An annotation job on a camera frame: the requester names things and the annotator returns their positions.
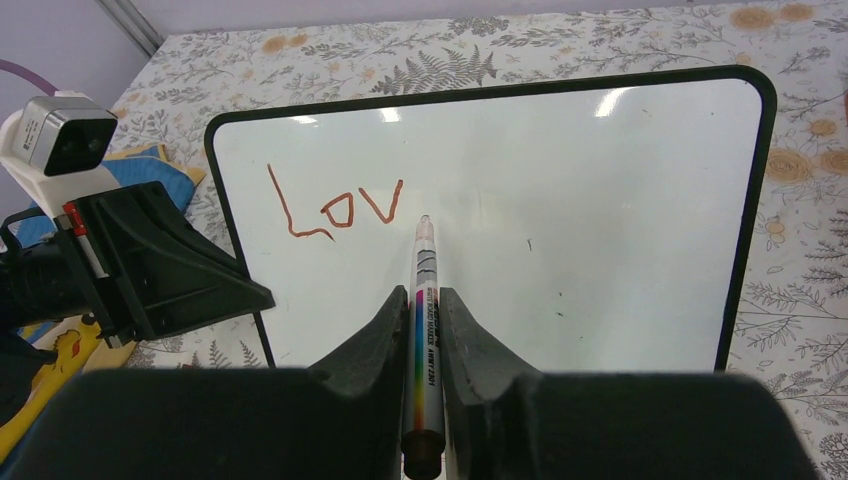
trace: whiteboard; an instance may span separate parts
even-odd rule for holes
[[[440,286],[536,368],[723,365],[774,116],[750,72],[216,118],[207,151],[237,254],[276,300],[274,362],[314,363],[409,289],[428,214]]]

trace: wall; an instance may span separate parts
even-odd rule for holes
[[[132,0],[163,36],[198,30],[691,5],[691,0]],[[696,3],[721,3],[697,0]]]
[[[0,59],[22,65],[62,90],[85,93],[110,108],[147,57],[93,0],[2,0]],[[0,71],[0,122],[43,93]],[[0,171],[0,218],[29,197]]]

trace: whiteboard marker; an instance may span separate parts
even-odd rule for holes
[[[415,229],[409,317],[409,360],[400,439],[403,473],[413,480],[432,480],[442,471],[445,417],[439,366],[436,242],[427,215],[421,217]]]

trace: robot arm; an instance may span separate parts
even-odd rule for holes
[[[8,248],[0,333],[9,339],[0,369],[24,383],[34,360],[51,359],[12,339],[22,326],[90,315],[114,348],[274,305],[244,265],[191,227],[161,183],[122,188],[100,165],[116,125],[91,100],[66,96],[33,98],[0,128],[0,163],[38,205],[0,228]],[[41,214],[57,231],[23,248],[9,224]]]

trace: floral tablecloth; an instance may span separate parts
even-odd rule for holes
[[[754,3],[170,37],[114,108],[113,149],[207,168],[235,110],[739,63],[779,113],[729,370],[764,382],[822,474],[848,478],[848,3]],[[209,177],[191,222],[232,251]],[[139,347],[135,366],[260,367],[252,319]]]

